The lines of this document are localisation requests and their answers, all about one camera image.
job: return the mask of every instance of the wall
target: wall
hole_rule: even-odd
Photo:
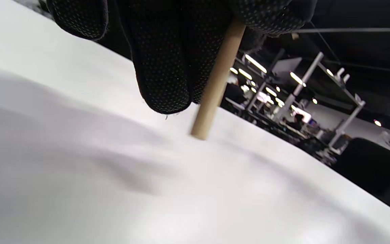
[[[320,123],[324,128],[334,128],[342,119],[348,118],[347,114],[313,103],[308,105],[307,111],[313,114],[313,119]],[[361,119],[354,119],[345,130],[345,133],[352,137],[361,137],[373,142],[379,142],[380,134],[383,131],[390,134],[390,130],[378,127],[374,123],[369,123]]]

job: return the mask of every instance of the white surface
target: white surface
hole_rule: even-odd
[[[307,111],[315,113],[313,119],[325,128],[334,128],[342,119],[348,118],[347,114],[312,103],[308,105]],[[390,130],[361,119],[353,119],[345,129],[345,133],[351,137],[361,137],[376,143],[379,143],[380,134],[384,131],[390,134]],[[380,143],[380,145],[390,150],[385,143]]]
[[[0,0],[0,244],[390,243],[389,207],[221,109],[190,138],[195,110],[165,120],[128,60]]]

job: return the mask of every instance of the workstation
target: workstation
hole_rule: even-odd
[[[228,97],[231,94],[226,92],[222,106],[267,132],[296,145],[320,161],[332,164],[350,140],[345,140],[345,128],[362,110],[365,102],[358,94],[351,94],[345,88],[350,75],[344,74],[344,68],[333,74],[323,66],[323,53],[320,52],[315,57],[302,79],[294,74],[302,58],[280,60],[284,53],[284,49],[280,50],[269,68],[264,68],[248,54],[242,55],[241,58],[237,57],[235,67],[230,69],[229,85],[240,85],[246,99],[243,102],[237,99],[235,99],[237,102],[233,101],[232,97]],[[334,131],[329,133],[323,125],[319,125],[311,118],[310,113],[305,111],[309,101],[299,96],[300,92],[307,87],[306,83],[317,67],[356,104],[355,110],[347,120],[342,121]],[[295,82],[295,89],[290,93],[278,85],[281,80],[289,77]],[[316,98],[312,98],[311,102],[318,103]]]

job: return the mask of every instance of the gloved hand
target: gloved hand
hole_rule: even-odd
[[[123,28],[139,90],[162,114],[199,103],[233,18],[247,27],[240,51],[258,50],[265,38],[302,27],[317,0],[48,0],[65,31],[99,40]]]

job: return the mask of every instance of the ceiling pipe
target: ceiling pipe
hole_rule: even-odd
[[[311,58],[308,57],[302,57],[303,60],[311,60]],[[362,64],[357,64],[357,63],[349,63],[349,62],[338,62],[334,60],[327,60],[324,59],[323,62],[325,63],[334,63],[337,65],[344,65],[344,66],[350,66],[350,67],[356,67],[356,68],[367,68],[367,69],[374,69],[374,70],[380,70],[380,71],[387,71],[390,72],[390,68],[382,68],[382,67],[377,67],[377,66],[370,66],[370,65],[362,65]]]
[[[298,29],[293,33],[346,33],[346,32],[390,32],[390,28],[311,28],[311,29]]]

